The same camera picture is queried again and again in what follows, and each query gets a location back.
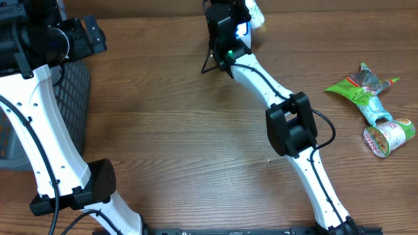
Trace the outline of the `white tube with gold cap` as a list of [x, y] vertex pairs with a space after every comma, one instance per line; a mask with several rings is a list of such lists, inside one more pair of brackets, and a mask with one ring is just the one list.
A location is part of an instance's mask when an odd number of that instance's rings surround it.
[[245, 5], [251, 16], [250, 25], [254, 31], [266, 31], [265, 16], [259, 8], [256, 0], [245, 0]]

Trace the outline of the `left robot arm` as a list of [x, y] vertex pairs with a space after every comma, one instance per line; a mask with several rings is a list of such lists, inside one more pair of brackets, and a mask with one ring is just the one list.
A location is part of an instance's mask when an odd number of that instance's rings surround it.
[[1, 2], [1, 108], [31, 163], [36, 216], [65, 208], [90, 215], [107, 234], [150, 234], [116, 189], [108, 159], [85, 162], [65, 126], [52, 68], [106, 51], [94, 16], [67, 18], [57, 1]]

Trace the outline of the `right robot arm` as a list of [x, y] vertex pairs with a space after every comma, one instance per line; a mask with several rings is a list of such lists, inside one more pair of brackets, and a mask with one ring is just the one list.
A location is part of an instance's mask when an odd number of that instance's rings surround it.
[[266, 129], [274, 151], [293, 166], [313, 206], [318, 234], [358, 234], [321, 163], [313, 109], [308, 96], [281, 86], [251, 51], [251, 30], [264, 22], [252, 1], [204, 1], [208, 56], [216, 68], [251, 91], [266, 107]]

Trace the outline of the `green snack bag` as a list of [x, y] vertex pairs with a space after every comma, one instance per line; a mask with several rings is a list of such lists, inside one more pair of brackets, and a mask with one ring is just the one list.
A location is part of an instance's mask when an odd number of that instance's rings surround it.
[[325, 91], [337, 93], [355, 104], [366, 105], [371, 97], [375, 97], [398, 80], [399, 78], [380, 80], [365, 63], [361, 63], [359, 72], [345, 77]]

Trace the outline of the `green instant noodle cup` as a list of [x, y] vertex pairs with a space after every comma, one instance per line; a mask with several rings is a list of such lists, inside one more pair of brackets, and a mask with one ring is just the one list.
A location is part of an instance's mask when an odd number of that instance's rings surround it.
[[364, 142], [378, 157], [387, 157], [416, 134], [414, 124], [403, 117], [386, 121], [375, 127], [367, 127], [363, 132]]

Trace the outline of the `teal tissue pack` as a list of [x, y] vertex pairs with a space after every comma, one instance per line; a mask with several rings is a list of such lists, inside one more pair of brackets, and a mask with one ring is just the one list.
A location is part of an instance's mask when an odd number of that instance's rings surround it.
[[377, 95], [370, 97], [367, 105], [357, 104], [357, 108], [373, 127], [376, 127], [379, 121], [393, 120], [392, 115], [384, 109]]

